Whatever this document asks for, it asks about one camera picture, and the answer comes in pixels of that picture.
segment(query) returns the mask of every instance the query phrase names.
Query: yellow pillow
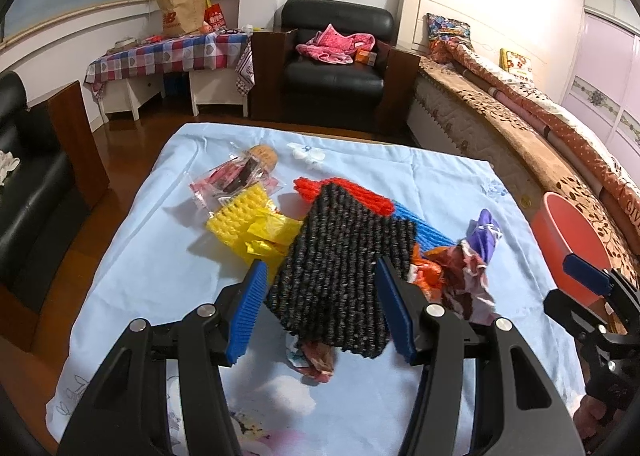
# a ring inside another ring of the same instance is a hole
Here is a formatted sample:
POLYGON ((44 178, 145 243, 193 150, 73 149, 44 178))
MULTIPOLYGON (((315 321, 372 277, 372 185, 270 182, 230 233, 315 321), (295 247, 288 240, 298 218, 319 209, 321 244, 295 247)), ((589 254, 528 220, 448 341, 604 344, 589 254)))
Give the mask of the yellow pillow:
POLYGON ((524 82, 533 84, 533 67, 531 60, 525 56, 521 56, 506 48, 501 48, 500 68, 522 79, 524 82))

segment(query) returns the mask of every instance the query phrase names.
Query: light blue bedsheet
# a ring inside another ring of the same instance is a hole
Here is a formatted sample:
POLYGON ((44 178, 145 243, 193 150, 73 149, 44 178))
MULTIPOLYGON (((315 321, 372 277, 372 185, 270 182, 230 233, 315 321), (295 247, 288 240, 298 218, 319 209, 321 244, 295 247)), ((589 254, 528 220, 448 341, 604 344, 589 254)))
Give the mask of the light blue bedsheet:
MULTIPOLYGON (((464 237, 470 220, 489 209, 504 230, 488 269, 497 311, 514 322, 568 405, 584 394, 574 342, 543 311, 543 298, 554 282, 529 224, 487 162, 272 129, 187 124, 166 143, 138 192, 74 324, 69 358, 56 396, 47 404, 47 426, 56 440, 86 382, 132 319, 179 321, 244 275, 242 261, 205 230, 206 213, 196 209, 184 174, 199 175, 228 159, 229 142, 275 149, 279 161, 274 174, 285 187, 274 200, 293 217, 304 209, 292 188, 299 176, 349 178, 404 203, 452 239, 464 237), (294 155, 289 143, 320 149, 324 159, 314 164, 312 158, 320 155, 300 148, 294 155)), ((232 369, 221 369, 230 410, 243 425, 240 439, 246 453, 395 455, 420 368, 406 366, 390 343, 374 360, 340 352, 331 381, 307 386, 287 365, 284 338, 277 319, 262 306, 247 354, 232 369)), ((171 435, 180 455, 186 448, 175 375, 177 365, 169 364, 171 435)), ((457 454, 466 452, 470 439, 471 364, 465 376, 457 454)))

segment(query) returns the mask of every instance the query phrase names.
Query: red bag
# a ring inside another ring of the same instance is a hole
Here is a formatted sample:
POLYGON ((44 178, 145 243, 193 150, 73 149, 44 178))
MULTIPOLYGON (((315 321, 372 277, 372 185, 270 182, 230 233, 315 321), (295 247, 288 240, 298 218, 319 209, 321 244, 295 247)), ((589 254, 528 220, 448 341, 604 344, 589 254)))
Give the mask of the red bag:
POLYGON ((213 4, 204 11, 204 20, 211 26, 213 30, 221 28, 226 29, 225 15, 222 13, 219 3, 213 4))

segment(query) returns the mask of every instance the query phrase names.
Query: headboard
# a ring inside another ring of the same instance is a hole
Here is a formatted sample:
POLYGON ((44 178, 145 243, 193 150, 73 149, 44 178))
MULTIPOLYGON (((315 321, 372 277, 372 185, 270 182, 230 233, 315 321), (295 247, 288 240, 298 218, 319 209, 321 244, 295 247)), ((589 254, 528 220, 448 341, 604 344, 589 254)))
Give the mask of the headboard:
POLYGON ((548 60, 544 51, 533 43, 514 42, 482 21, 449 7, 447 0, 400 0, 397 17, 397 21, 399 21, 398 45, 411 48, 424 55, 429 53, 427 13, 468 23, 471 27, 471 42, 476 53, 490 59, 495 64, 500 64, 501 48, 507 48, 527 56, 532 61, 536 85, 541 90, 545 90, 548 60))

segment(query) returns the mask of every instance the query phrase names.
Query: brown floral quilt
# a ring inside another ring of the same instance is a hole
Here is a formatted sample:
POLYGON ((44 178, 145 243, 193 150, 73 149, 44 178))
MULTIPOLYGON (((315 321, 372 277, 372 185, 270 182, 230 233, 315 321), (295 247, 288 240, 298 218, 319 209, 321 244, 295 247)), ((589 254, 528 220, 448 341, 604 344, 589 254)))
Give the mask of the brown floral quilt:
POLYGON ((448 47, 459 63, 549 126, 574 154, 579 164, 574 166, 591 173, 608 193, 598 196, 622 228, 631 251, 640 256, 640 189, 595 133, 533 84, 522 82, 464 45, 448 47))
POLYGON ((427 58, 420 62, 420 74, 436 81, 447 92, 474 109, 506 141, 509 149, 522 159, 546 192, 567 198, 602 239, 614 268, 631 281, 640 274, 638 261, 631 253, 620 229, 580 175, 529 124, 489 94, 476 88, 457 72, 427 58))

